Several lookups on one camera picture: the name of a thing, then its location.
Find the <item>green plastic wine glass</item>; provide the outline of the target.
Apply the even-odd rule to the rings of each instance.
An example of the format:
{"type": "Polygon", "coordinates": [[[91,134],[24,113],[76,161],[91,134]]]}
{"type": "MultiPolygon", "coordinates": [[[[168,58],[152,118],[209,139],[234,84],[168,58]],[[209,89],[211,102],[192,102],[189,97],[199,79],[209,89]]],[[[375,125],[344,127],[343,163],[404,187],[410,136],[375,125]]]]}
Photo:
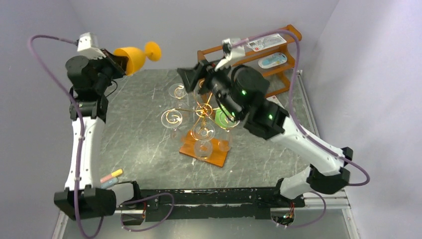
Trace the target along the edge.
{"type": "Polygon", "coordinates": [[[215,110],[215,117],[214,117],[214,121],[215,123],[224,129],[231,129],[233,127],[236,127],[240,121],[239,120],[234,120],[233,116],[229,116],[227,117],[227,112],[225,111],[225,108],[223,109],[216,109],[215,110]]]}

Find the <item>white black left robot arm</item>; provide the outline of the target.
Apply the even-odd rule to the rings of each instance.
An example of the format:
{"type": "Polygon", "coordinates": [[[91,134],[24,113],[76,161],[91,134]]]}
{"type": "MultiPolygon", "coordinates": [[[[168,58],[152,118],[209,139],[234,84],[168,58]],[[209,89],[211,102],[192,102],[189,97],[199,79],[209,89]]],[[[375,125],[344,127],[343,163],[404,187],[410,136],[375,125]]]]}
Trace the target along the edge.
{"type": "Polygon", "coordinates": [[[142,204],[136,181],[103,189],[98,162],[108,109],[105,91],[112,80],[138,71],[143,61],[136,54],[127,53],[126,48],[118,48],[114,53],[101,51],[103,57],[90,59],[78,55],[65,64],[73,86],[69,92],[72,97],[69,113],[74,141],[65,189],[55,192],[54,204],[73,221],[111,216],[122,204],[130,209],[142,204]]]}

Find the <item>clear wine glass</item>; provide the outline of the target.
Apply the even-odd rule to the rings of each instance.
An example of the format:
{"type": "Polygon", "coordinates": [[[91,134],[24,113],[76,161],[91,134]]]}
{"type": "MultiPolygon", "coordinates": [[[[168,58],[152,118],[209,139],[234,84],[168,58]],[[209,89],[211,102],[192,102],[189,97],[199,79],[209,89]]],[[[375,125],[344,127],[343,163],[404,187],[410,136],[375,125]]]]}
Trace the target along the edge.
{"type": "Polygon", "coordinates": [[[229,152],[232,147],[231,129],[222,129],[218,135],[218,148],[223,152],[229,152]]]}
{"type": "Polygon", "coordinates": [[[195,125],[191,135],[196,141],[194,144],[194,154],[198,160],[207,161],[213,151],[211,140],[215,136],[215,128],[209,122],[201,122],[195,125]]]}
{"type": "Polygon", "coordinates": [[[181,108],[186,105],[185,100],[188,94],[185,90],[185,86],[182,83],[173,84],[169,88],[168,93],[172,98],[176,99],[176,106],[178,108],[181,108]]]}
{"type": "Polygon", "coordinates": [[[170,137],[182,141],[182,133],[179,129],[183,122],[182,114],[176,109],[169,109],[162,113],[161,124],[171,131],[170,137]]]}

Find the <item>orange plastic wine glass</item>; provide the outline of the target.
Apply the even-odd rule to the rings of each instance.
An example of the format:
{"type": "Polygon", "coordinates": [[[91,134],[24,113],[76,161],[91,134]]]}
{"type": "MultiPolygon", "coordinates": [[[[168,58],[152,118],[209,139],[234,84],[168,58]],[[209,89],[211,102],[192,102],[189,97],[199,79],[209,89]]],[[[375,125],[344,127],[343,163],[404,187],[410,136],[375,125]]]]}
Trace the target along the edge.
{"type": "Polygon", "coordinates": [[[139,71],[145,64],[146,59],[155,62],[159,61],[162,56],[160,46],[154,41],[147,42],[143,50],[137,47],[122,47],[115,49],[113,54],[118,57],[127,58],[125,68],[127,76],[133,75],[139,71]]]}

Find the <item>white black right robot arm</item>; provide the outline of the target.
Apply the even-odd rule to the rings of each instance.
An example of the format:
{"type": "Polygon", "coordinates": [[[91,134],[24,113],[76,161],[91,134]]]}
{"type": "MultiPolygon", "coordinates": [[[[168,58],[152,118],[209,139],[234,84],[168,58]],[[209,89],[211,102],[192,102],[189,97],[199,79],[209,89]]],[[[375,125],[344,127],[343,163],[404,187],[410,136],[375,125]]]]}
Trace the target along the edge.
{"type": "Polygon", "coordinates": [[[309,162],[302,172],[278,183],[273,194],[278,206],[288,205],[303,193],[330,195],[348,186],[350,172],[345,165],[352,150],[329,146],[295,124],[291,113],[266,99],[270,83],[257,70],[244,65],[216,70],[213,63],[203,60],[193,68],[178,68],[177,73],[187,92],[212,93],[229,120],[242,121],[252,135],[279,143],[309,162]]]}

